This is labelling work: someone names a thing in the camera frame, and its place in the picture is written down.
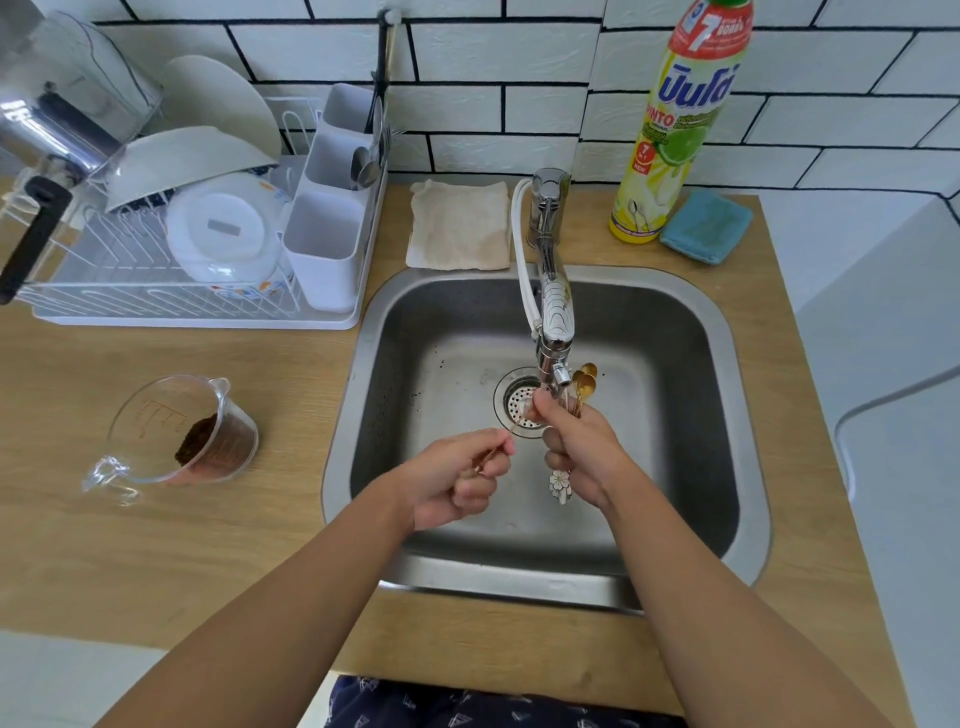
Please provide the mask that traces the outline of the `person's left hand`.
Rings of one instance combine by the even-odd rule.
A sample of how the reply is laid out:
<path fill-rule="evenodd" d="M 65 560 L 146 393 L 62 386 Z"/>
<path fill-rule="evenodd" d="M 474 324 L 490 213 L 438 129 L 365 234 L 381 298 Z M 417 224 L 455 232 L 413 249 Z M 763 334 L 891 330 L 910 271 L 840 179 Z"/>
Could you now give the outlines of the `person's left hand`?
<path fill-rule="evenodd" d="M 468 458 L 467 433 L 427 445 L 384 476 L 397 498 L 408 532 L 446 526 L 489 507 L 498 491 L 499 478 L 510 470 L 512 457 L 498 455 L 480 475 L 473 475 L 478 459 Z"/>

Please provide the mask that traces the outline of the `thin gold spoon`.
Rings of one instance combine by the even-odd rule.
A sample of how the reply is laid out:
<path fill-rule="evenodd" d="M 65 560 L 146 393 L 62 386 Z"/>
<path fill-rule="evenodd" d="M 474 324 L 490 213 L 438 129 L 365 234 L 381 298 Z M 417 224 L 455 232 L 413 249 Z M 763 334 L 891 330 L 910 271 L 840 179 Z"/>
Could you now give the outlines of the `thin gold spoon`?
<path fill-rule="evenodd" d="M 505 447 L 514 441 L 515 428 L 511 426 L 507 429 L 507 432 L 509 433 L 509 436 L 504 440 L 503 443 L 500 443 L 497 447 L 489 450 L 479 458 L 472 471 L 474 476 L 480 476 L 484 472 L 487 464 L 501 453 L 504 453 Z"/>

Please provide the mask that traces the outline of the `gold spoon with flower charm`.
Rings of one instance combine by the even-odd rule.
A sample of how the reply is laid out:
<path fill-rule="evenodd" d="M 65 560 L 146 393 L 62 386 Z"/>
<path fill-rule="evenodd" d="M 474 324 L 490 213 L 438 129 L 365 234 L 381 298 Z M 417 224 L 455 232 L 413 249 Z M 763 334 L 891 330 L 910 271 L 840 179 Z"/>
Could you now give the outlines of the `gold spoon with flower charm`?
<path fill-rule="evenodd" d="M 575 406 L 575 394 L 574 386 L 571 381 L 570 385 L 564 390 L 563 396 L 560 400 L 564 408 L 574 416 L 573 409 Z M 572 488 L 570 487 L 570 474 L 563 470 L 555 469 L 551 472 L 549 477 L 549 489 L 551 495 L 558 500 L 559 504 L 564 505 L 572 497 Z"/>

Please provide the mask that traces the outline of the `metal drain strainer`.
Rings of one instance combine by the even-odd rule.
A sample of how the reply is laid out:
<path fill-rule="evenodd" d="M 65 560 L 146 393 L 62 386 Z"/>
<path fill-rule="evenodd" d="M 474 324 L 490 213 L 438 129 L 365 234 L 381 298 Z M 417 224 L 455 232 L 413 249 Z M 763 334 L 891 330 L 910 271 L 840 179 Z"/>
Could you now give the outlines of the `metal drain strainer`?
<path fill-rule="evenodd" d="M 515 437 L 534 440 L 543 436 L 546 426 L 526 417 L 540 384 L 537 367 L 519 367 L 509 370 L 496 385 L 492 397 L 494 415 Z"/>

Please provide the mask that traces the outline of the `chrome faucet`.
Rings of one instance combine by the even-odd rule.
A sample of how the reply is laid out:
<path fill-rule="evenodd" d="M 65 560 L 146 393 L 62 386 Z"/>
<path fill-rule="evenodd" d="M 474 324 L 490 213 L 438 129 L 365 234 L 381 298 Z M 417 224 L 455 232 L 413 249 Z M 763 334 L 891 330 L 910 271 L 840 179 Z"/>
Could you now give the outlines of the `chrome faucet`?
<path fill-rule="evenodd" d="M 558 248 L 570 174 L 544 167 L 531 178 L 526 242 L 534 250 L 539 294 L 534 296 L 534 342 L 539 379 L 552 397 L 565 400 L 573 381 L 569 357 L 575 322 L 572 292 Z"/>

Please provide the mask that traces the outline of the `stainless steel sink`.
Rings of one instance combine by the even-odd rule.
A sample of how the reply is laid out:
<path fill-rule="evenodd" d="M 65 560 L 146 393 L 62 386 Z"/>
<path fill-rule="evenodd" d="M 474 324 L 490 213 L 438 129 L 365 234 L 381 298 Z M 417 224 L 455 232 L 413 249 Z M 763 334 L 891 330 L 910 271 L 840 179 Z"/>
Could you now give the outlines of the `stainless steel sink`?
<path fill-rule="evenodd" d="M 590 402 L 689 527 L 746 584 L 771 516 L 733 335 L 678 276 L 571 266 L 574 369 L 598 365 Z M 320 502 L 333 520 L 371 481 L 450 434 L 503 428 L 493 396 L 537 367 L 516 272 L 406 270 L 371 299 Z M 386 587 L 640 612 L 607 522 L 549 490 L 542 438 L 517 452 L 487 510 L 409 537 Z"/>

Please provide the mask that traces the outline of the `beige dish cloth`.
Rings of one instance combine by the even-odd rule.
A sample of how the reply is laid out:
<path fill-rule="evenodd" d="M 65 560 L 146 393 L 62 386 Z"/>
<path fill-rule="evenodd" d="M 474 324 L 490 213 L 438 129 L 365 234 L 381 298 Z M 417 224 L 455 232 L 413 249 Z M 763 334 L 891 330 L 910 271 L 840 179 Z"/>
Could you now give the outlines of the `beige dish cloth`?
<path fill-rule="evenodd" d="M 405 263 L 432 271 L 500 271 L 510 267 L 509 194 L 487 186 L 434 179 L 411 185 L 414 223 Z"/>

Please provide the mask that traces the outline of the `blue sponge cloth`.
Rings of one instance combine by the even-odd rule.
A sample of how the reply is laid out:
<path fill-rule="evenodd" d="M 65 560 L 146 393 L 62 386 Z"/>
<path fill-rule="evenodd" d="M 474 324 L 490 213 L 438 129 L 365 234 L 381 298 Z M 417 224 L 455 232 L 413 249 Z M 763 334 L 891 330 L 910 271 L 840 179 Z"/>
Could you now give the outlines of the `blue sponge cloth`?
<path fill-rule="evenodd" d="M 753 218 L 749 207 L 699 189 L 666 223 L 659 240 L 691 261 L 718 266 L 738 247 Z"/>

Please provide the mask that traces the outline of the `white cutlery holder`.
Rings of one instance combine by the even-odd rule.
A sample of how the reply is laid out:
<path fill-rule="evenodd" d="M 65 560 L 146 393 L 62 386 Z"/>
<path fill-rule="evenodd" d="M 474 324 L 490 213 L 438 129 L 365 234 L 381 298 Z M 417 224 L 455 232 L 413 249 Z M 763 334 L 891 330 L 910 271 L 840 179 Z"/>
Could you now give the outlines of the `white cutlery holder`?
<path fill-rule="evenodd" d="M 331 328 L 350 328 L 361 302 L 363 270 L 375 228 L 378 181 L 351 189 L 354 150 L 371 144 L 374 91 L 334 84 L 316 114 L 316 128 L 295 190 L 283 245 L 299 292 Z"/>

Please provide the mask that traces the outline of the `dark blue patterned trousers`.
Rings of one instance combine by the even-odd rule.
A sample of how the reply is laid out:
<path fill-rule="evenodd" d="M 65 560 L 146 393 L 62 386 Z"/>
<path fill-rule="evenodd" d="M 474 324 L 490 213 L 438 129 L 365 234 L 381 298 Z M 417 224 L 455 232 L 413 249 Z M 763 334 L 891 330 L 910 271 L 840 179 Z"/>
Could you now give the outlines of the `dark blue patterned trousers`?
<path fill-rule="evenodd" d="M 681 716 L 343 675 L 323 728 L 690 728 Z"/>

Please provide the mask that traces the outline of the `yellow dish soap bottle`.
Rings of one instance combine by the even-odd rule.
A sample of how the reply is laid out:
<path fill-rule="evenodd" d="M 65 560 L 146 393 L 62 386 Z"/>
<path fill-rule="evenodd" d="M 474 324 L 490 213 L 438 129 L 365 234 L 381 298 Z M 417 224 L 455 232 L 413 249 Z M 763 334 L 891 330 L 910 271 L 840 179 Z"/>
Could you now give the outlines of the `yellow dish soap bottle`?
<path fill-rule="evenodd" d="M 694 0 L 678 21 L 608 219 L 618 240 L 645 244 L 664 230 L 731 94 L 753 23 L 753 0 Z"/>

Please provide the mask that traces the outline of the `steel spoon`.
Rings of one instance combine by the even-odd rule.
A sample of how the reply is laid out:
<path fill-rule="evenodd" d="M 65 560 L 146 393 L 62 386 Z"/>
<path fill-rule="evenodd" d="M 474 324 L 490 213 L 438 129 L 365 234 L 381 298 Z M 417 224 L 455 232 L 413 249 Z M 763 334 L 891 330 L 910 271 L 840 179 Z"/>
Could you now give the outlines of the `steel spoon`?
<path fill-rule="evenodd" d="M 350 189 L 361 190 L 372 187 L 382 171 L 382 162 L 386 157 L 387 122 L 383 98 L 377 96 L 372 104 L 371 134 L 372 140 L 366 147 L 357 147 L 351 158 Z"/>

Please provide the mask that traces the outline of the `clear measuring cup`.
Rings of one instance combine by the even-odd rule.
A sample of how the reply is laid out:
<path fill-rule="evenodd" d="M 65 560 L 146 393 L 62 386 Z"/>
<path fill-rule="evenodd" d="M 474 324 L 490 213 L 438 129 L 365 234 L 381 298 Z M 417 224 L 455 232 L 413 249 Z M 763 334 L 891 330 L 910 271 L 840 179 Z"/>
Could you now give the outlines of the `clear measuring cup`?
<path fill-rule="evenodd" d="M 174 455 L 198 420 L 218 415 L 224 462 L 180 466 Z M 105 438 L 105 453 L 90 468 L 80 490 L 108 494 L 130 506 L 153 486 L 206 486 L 232 480 L 254 461 L 259 448 L 254 420 L 232 399 L 223 377 L 178 373 L 152 381 L 123 403 Z"/>

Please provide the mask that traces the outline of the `white plate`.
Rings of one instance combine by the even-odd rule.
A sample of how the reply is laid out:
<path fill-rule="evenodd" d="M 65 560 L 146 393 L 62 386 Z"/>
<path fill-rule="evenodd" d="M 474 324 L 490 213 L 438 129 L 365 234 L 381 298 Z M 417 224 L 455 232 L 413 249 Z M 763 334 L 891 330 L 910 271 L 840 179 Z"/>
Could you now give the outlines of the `white plate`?
<path fill-rule="evenodd" d="M 159 75 L 162 102 L 149 131 L 212 126 L 278 160 L 277 120 L 258 91 L 233 68 L 199 54 L 169 60 Z"/>

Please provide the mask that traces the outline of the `clear plastic jug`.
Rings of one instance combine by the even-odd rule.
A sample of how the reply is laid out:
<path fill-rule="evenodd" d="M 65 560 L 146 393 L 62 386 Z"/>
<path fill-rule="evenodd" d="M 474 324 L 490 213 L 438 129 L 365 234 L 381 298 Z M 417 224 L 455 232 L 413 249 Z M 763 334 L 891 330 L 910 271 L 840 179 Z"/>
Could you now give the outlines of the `clear plastic jug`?
<path fill-rule="evenodd" d="M 32 0 L 0 0 L 0 130 L 36 147 L 68 134 L 120 147 L 162 91 L 90 22 Z"/>

